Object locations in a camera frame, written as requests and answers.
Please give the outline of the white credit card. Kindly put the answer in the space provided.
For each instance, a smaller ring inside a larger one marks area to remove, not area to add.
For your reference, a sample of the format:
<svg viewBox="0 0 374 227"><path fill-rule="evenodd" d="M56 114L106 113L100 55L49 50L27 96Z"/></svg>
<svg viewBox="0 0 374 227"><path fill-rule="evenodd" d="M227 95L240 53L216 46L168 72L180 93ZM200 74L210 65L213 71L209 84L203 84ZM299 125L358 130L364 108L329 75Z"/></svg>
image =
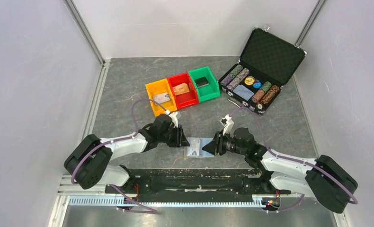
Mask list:
<svg viewBox="0 0 374 227"><path fill-rule="evenodd" d="M188 157L200 156L200 139L191 139L190 146L187 148Z"/></svg>

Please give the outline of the grey card holder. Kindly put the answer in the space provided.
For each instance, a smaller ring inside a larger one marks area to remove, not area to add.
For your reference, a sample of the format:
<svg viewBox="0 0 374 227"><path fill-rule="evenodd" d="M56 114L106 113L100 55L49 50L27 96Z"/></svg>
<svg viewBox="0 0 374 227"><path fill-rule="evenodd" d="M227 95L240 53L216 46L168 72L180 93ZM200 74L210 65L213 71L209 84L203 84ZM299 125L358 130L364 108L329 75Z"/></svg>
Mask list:
<svg viewBox="0 0 374 227"><path fill-rule="evenodd" d="M203 146L211 142L211 138L198 138L198 137L188 137L187 138L190 146L185 147L184 157L187 158L213 158L209 152L203 150Z"/></svg>

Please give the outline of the tan card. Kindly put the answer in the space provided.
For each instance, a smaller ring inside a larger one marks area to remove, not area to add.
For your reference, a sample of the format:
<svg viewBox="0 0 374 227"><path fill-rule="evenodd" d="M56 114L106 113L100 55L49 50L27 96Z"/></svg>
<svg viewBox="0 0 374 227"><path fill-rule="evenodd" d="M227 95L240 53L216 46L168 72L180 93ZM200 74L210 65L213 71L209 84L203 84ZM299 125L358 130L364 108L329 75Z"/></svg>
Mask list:
<svg viewBox="0 0 374 227"><path fill-rule="evenodd" d="M179 85L174 86L172 89L175 96L179 96L190 91L187 83L181 83Z"/></svg>

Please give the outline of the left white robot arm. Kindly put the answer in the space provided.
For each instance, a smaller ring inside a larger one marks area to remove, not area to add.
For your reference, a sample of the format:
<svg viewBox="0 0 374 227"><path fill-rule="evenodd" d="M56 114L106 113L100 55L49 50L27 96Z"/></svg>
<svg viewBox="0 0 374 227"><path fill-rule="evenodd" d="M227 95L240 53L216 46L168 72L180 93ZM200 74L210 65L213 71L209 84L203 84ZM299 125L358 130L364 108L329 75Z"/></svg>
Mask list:
<svg viewBox="0 0 374 227"><path fill-rule="evenodd" d="M135 180L128 169L116 161L129 154L147 152L160 143L170 148L188 147L179 112L162 113L153 123L145 125L136 134L116 138L98 138L87 135L64 162L73 184L87 190L96 184L113 184L122 192L131 192Z"/></svg>

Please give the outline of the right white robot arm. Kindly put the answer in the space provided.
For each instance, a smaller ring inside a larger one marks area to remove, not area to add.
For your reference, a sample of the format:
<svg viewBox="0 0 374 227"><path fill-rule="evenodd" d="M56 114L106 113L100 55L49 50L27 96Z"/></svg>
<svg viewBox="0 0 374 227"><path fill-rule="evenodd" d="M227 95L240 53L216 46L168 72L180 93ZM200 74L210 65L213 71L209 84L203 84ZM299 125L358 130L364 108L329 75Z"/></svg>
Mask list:
<svg viewBox="0 0 374 227"><path fill-rule="evenodd" d="M218 131L203 150L212 155L231 152L244 156L250 167L267 174L259 181L266 193L276 189L297 192L338 214L348 204L358 204L354 196L357 181L329 156L302 158L277 152L257 143L247 128L236 129L232 136Z"/></svg>

